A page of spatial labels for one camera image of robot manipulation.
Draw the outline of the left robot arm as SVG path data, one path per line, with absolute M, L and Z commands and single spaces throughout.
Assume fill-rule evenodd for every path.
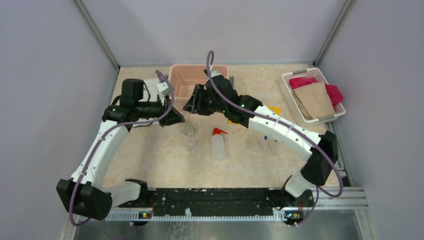
M 144 80 L 125 79 L 121 94 L 105 109 L 96 139 L 81 164 L 69 179 L 57 183 L 56 191 L 73 225 L 77 225 L 74 215 L 101 221 L 115 207 L 132 203 L 144 207 L 151 203 L 145 181 L 130 178 L 106 188 L 103 183 L 116 151 L 131 129 L 185 121 L 173 106 L 175 95 L 170 81 L 159 80 L 156 89 L 157 97 L 153 99 Z

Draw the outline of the white bin lid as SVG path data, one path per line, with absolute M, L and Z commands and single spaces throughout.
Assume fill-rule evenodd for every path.
M 123 81 L 119 101 L 121 107 L 132 110 L 128 120 L 138 122 L 133 125 L 134 128 L 149 126 L 143 125 L 150 120 L 141 118 L 141 102 L 161 102 L 155 85 L 148 85 L 146 81 L 136 78 L 127 78 Z

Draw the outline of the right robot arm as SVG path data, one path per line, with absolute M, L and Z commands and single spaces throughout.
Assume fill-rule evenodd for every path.
M 286 120 L 260 100 L 239 95 L 222 75 L 210 78 L 205 84 L 196 84 L 183 110 L 201 116 L 223 114 L 233 123 L 286 144 L 303 158 L 303 167 L 283 186 L 281 199 L 287 206 L 295 206 L 306 189 L 324 186 L 338 160 L 334 133 L 310 131 Z

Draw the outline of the pink plastic bin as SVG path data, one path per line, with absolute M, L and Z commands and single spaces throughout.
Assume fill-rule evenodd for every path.
M 196 84 L 204 85 L 209 78 L 203 64 L 174 64 L 170 68 L 169 80 L 174 88 L 177 103 L 185 104 L 192 96 Z

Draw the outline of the white wash bottle red cap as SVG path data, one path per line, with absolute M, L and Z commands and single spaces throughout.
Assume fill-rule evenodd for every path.
M 228 133 L 220 128 L 215 127 L 212 130 L 211 155 L 215 160 L 224 160 L 226 158 L 225 137 Z

